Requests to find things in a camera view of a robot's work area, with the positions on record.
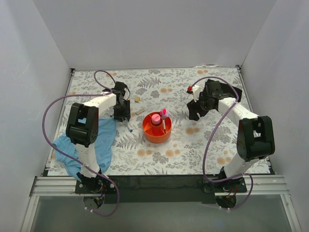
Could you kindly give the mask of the silver pen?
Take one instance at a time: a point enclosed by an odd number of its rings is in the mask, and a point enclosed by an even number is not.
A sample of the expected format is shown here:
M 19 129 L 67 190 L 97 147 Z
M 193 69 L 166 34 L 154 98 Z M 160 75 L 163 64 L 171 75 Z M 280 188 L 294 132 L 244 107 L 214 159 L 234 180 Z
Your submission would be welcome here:
M 166 134 L 166 124 L 165 124 L 165 118 L 163 118 L 162 120 L 163 120 L 163 129 L 164 129 L 164 134 Z

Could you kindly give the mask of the pink capped glue bottle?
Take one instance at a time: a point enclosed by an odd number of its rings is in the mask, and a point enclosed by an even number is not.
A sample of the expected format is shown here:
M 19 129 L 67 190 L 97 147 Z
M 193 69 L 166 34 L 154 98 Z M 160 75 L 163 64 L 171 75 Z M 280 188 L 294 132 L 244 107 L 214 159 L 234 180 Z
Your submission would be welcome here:
M 154 126 L 159 126 L 162 123 L 161 120 L 162 118 L 159 114 L 153 114 L 151 117 L 151 124 Z

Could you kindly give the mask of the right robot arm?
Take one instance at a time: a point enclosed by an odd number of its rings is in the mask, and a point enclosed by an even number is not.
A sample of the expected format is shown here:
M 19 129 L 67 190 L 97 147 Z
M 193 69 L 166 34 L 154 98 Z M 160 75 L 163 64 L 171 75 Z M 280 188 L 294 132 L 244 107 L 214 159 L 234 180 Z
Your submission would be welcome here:
M 187 88 L 187 93 L 193 96 L 187 104 L 189 119 L 198 121 L 209 111 L 216 110 L 222 114 L 222 118 L 215 126 L 216 129 L 225 118 L 237 126 L 236 155 L 220 170 L 216 179 L 204 176 L 206 186 L 229 192 L 242 183 L 242 178 L 247 175 L 249 168 L 274 154 L 272 120 L 268 116 L 259 116 L 242 106 L 241 89 L 233 87 L 219 77 L 204 77 L 204 80 L 206 81 L 204 87 L 193 83 Z

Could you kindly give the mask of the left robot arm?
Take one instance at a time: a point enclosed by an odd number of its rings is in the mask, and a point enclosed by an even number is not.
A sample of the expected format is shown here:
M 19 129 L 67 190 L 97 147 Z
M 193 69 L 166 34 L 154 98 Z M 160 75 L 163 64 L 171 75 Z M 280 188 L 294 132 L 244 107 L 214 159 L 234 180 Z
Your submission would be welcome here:
M 95 141 L 99 134 L 99 116 L 113 108 L 114 119 L 119 122 L 130 120 L 130 100 L 125 98 L 130 92 L 123 82 L 116 82 L 112 91 L 105 89 L 102 94 L 85 103 L 74 103 L 71 106 L 66 127 L 66 136 L 74 144 L 79 160 L 83 163 L 77 176 L 83 186 L 92 193 L 103 188 L 101 173 L 96 159 Z

